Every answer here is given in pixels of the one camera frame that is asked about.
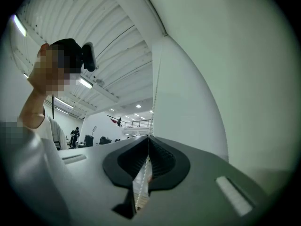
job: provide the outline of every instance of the ceiling light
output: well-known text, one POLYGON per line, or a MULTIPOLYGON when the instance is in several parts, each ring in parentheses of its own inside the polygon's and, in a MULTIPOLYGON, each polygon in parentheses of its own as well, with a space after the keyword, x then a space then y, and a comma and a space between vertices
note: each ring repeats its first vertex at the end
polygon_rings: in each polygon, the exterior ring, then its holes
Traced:
POLYGON ((92 88, 93 84, 91 84, 90 82, 86 81, 85 79, 83 78, 80 78, 79 79, 79 82, 81 84, 83 84, 84 86, 86 86, 88 89, 92 88))
POLYGON ((17 15, 14 15, 14 22, 17 25, 18 29, 20 30, 20 32, 23 34, 23 36, 25 37, 27 34, 26 29, 24 28, 24 26, 22 25, 22 23, 20 22, 19 18, 17 17, 17 15))
POLYGON ((69 106, 71 109, 73 109, 73 106, 67 104, 66 102, 64 102, 63 100, 60 100, 59 98, 55 97, 56 100, 58 100, 59 102, 63 103, 66 106, 69 106))
POLYGON ((62 111, 62 110, 60 110, 59 108, 57 108, 57 110, 59 110, 59 111, 61 111, 61 112, 65 113, 65 114, 69 115, 67 112, 65 112, 65 111, 62 111))

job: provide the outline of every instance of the cable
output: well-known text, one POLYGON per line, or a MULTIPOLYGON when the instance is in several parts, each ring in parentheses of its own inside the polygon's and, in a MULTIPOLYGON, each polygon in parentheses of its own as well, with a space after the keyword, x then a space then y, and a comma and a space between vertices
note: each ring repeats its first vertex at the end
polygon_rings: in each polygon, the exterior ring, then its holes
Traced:
POLYGON ((55 119, 55 109, 54 109, 53 103, 54 103, 54 96, 52 96, 52 119, 54 120, 55 119))

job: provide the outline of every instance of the white ceiling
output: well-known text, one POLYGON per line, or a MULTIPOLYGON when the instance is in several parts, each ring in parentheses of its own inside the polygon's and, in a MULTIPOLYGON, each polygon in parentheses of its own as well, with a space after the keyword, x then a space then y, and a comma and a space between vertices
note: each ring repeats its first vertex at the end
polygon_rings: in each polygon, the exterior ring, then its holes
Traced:
POLYGON ((88 41, 94 45, 96 70, 90 73, 82 68, 82 76, 93 84, 101 79, 104 86, 73 86, 59 98, 74 109, 55 101, 57 107, 84 117, 111 106, 117 112, 132 103, 152 101, 152 53, 115 0, 25 0, 17 15, 28 35, 23 37, 15 26, 10 37, 17 66, 23 73, 30 74, 44 42, 74 38, 80 46, 88 41))

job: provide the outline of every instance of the white vent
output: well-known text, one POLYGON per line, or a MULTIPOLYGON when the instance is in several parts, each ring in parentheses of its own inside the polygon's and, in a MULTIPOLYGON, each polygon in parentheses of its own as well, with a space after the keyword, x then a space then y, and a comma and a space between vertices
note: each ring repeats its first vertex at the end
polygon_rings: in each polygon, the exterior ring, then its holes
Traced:
POLYGON ((240 194, 238 190, 236 190, 236 188, 226 177, 217 178, 216 183, 239 216, 244 216, 253 209, 248 201, 240 194))

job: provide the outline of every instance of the white wall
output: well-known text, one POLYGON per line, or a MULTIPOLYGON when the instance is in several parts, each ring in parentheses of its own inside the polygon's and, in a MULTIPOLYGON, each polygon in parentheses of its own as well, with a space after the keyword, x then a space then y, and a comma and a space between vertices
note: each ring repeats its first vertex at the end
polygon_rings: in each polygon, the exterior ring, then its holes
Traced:
MULTIPOLYGON (((46 104, 44 104, 45 112, 52 118, 52 108, 46 104)), ((65 136, 68 137, 68 139, 71 139, 71 131, 74 130, 76 127, 79 128, 79 133, 81 134, 81 127, 83 125, 82 120, 77 120, 75 118, 72 118, 68 116, 67 114, 54 109, 55 113, 55 121, 60 125, 62 128, 65 136)))
POLYGON ((112 142, 115 139, 121 139, 122 127, 116 126, 106 112, 97 113, 94 115, 86 116, 81 128, 79 141, 84 141, 85 135, 92 135, 94 126, 97 126, 96 131, 93 133, 93 146, 99 143, 101 137, 108 137, 112 142))
POLYGON ((272 0, 151 2, 215 98, 230 163, 268 193, 283 186, 300 155, 301 58, 281 11, 272 0))
POLYGON ((0 42, 0 82, 0 120, 16 121, 32 92, 32 86, 14 61, 9 30, 4 32, 0 42))
POLYGON ((169 36, 154 44, 153 56, 154 71, 158 71, 158 60, 155 58, 161 58, 154 135, 228 160, 226 135, 219 110, 191 59, 169 36))

